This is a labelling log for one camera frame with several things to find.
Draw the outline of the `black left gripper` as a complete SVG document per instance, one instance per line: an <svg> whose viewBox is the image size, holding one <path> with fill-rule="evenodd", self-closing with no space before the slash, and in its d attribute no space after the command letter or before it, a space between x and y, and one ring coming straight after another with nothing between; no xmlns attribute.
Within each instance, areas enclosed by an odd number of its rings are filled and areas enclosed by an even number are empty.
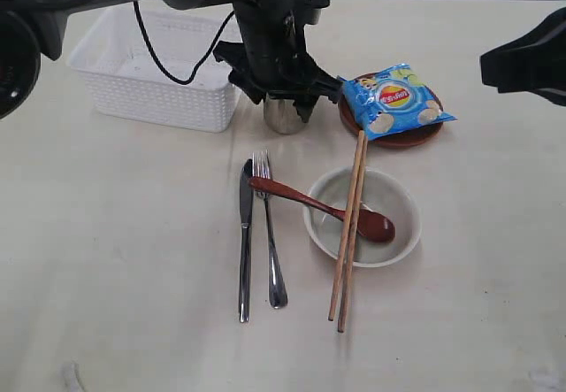
<svg viewBox="0 0 566 392"><path fill-rule="evenodd" d="M304 27L318 23L330 0L286 0L282 12L254 3L237 3L234 14L240 42L220 41L213 56L231 66L229 81L254 104L266 97L294 101L308 123L317 100L337 103L341 81L317 65L307 51Z"/></svg>

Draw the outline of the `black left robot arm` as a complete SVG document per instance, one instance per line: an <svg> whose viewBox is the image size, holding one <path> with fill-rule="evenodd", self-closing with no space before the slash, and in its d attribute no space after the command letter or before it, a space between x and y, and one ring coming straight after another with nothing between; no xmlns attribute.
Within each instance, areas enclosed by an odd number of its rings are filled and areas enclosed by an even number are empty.
<svg viewBox="0 0 566 392"><path fill-rule="evenodd" d="M141 0L1 0L1 113L14 112L32 92L42 58L61 56L66 21L75 12ZM230 82L253 102L287 100L303 121L321 96L338 102L341 83L308 54L306 25L329 0L163 0L185 11L230 4L241 42L214 39L208 53L231 67Z"/></svg>

